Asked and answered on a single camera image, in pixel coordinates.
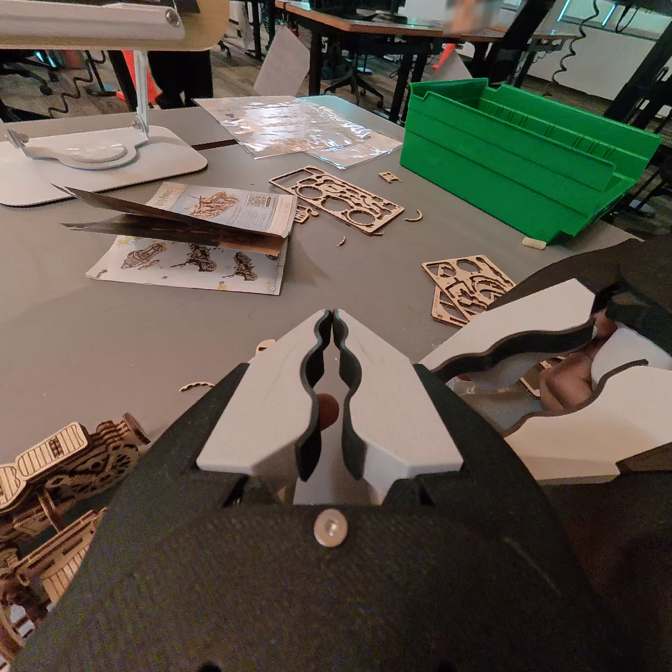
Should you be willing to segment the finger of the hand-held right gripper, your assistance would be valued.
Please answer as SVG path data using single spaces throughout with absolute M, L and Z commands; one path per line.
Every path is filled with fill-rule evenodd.
M 481 313 L 419 363 L 441 381 L 511 386 L 534 365 L 593 338 L 595 294 L 568 280 Z
M 503 437 L 540 484 L 608 482 L 617 463 L 671 443 L 671 371 L 623 365 L 579 408 L 529 414 Z

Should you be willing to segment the wooden motorcycle sidecar model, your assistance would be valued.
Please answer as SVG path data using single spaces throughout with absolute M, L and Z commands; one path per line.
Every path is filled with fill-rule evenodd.
M 151 443 L 129 413 L 89 432 L 78 422 L 1 465 L 1 670 L 72 583 L 105 515 L 74 506 L 121 482 Z

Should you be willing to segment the white desk lamp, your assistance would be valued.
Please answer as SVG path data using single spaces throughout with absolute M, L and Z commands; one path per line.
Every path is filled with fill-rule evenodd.
M 125 126 L 35 137 L 1 121 L 1 205 L 28 207 L 198 172 L 206 160 L 148 120 L 144 47 L 187 46 L 177 1 L 2 1 L 1 47 L 134 48 L 137 108 Z

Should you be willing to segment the person's right hand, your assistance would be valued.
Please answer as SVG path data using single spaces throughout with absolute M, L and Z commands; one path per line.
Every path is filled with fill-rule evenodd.
M 591 396 L 593 360 L 617 329 L 617 323 L 606 316 L 605 309 L 595 313 L 594 318 L 593 339 L 540 374 L 540 402 L 544 411 L 571 410 Z

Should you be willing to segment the crumpled clear plastic bag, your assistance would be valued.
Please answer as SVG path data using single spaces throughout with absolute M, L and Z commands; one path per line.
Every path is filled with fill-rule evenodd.
M 487 391 L 470 380 L 455 377 L 447 383 L 447 387 L 500 430 L 516 424 L 525 415 L 542 410 L 539 399 L 520 382 Z

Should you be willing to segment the person's dark brown clothing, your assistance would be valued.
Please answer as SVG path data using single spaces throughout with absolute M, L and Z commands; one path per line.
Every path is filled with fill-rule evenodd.
M 671 471 L 542 486 L 647 671 L 671 670 Z

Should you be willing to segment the green plastic bin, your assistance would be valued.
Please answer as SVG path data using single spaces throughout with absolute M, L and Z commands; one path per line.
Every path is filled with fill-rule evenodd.
M 526 237 L 575 237 L 639 181 L 661 136 L 485 78 L 411 83 L 400 164 Z

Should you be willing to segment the illustrated instruction sheet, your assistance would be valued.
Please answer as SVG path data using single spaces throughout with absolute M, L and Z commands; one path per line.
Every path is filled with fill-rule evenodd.
M 277 296 L 288 243 L 263 253 L 118 236 L 87 271 L 92 280 Z

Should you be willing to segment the wooden sheet with round holes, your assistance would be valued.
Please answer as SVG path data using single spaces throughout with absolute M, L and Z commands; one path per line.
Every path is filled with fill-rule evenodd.
M 403 206 L 312 165 L 273 177 L 268 183 L 369 236 L 381 233 L 404 212 Z

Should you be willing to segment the instruction booklet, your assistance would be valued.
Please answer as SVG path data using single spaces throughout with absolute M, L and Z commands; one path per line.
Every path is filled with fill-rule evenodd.
M 165 240 L 258 253 L 277 259 L 293 227 L 298 199 L 234 188 L 165 181 L 139 204 L 75 188 L 68 196 L 97 209 L 118 213 L 95 223 L 64 224 L 80 232 Z

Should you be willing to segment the white paper sheet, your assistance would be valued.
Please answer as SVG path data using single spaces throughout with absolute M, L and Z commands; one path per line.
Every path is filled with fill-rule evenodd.
M 440 82 L 470 80 L 472 78 L 473 76 L 456 51 L 452 51 L 435 72 L 435 81 Z
M 309 68 L 310 50 L 292 30 L 280 26 L 275 31 L 253 91 L 260 97 L 296 97 Z

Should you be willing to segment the large clear plastic sleeve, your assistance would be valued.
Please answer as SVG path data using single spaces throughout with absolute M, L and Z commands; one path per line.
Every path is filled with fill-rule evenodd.
M 371 129 L 303 97 L 202 98 L 195 102 L 254 158 L 339 150 L 372 134 Z

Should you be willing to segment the black office chair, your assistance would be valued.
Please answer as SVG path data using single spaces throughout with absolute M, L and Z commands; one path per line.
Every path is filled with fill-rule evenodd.
M 360 106 L 366 94 L 369 93 L 376 98 L 374 101 L 375 109 L 382 112 L 384 109 L 384 95 L 366 80 L 362 79 L 361 76 L 361 72 L 364 74 L 372 73 L 371 70 L 367 69 L 367 56 L 364 58 L 363 68 L 359 67 L 359 55 L 356 52 L 350 52 L 346 61 L 348 62 L 346 76 L 340 80 L 332 82 L 331 85 L 324 89 L 323 94 L 335 95 L 340 89 L 348 88 L 350 96 L 353 97 L 355 104 Z
M 43 77 L 33 72 L 30 68 L 44 69 L 48 74 L 49 81 L 55 83 L 58 77 L 55 75 L 55 69 L 49 64 L 39 61 L 35 57 L 35 52 L 29 50 L 11 50 L 1 49 L 1 76 L 19 75 L 25 79 L 33 79 L 38 82 L 40 92 L 45 96 L 51 96 L 53 90 L 50 84 Z

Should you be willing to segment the brown office table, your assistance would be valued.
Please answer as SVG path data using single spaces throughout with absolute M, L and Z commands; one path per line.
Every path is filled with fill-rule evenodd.
M 408 110 L 408 88 L 422 80 L 425 67 L 432 55 L 438 55 L 446 43 L 471 44 L 474 55 L 469 63 L 470 74 L 482 77 L 483 62 L 491 46 L 503 38 L 508 28 L 489 27 L 475 33 L 443 35 L 442 27 L 391 20 L 365 20 L 354 16 L 340 17 L 321 12 L 308 2 L 275 1 L 269 8 L 270 18 L 283 13 L 290 21 L 310 31 L 310 68 L 308 95 L 323 94 L 323 39 L 335 39 L 341 46 L 360 56 L 400 56 L 397 84 L 388 110 L 388 119 L 404 125 Z M 551 29 L 543 32 L 539 27 L 533 34 L 527 51 L 521 55 L 515 72 L 506 80 L 520 87 L 532 66 L 535 55 L 559 51 L 574 35 Z

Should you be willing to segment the light wooden panel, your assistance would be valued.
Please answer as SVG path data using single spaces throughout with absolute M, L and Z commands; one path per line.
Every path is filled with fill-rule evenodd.
M 174 1 L 185 29 L 176 51 L 198 52 L 214 47 L 229 27 L 230 1 Z

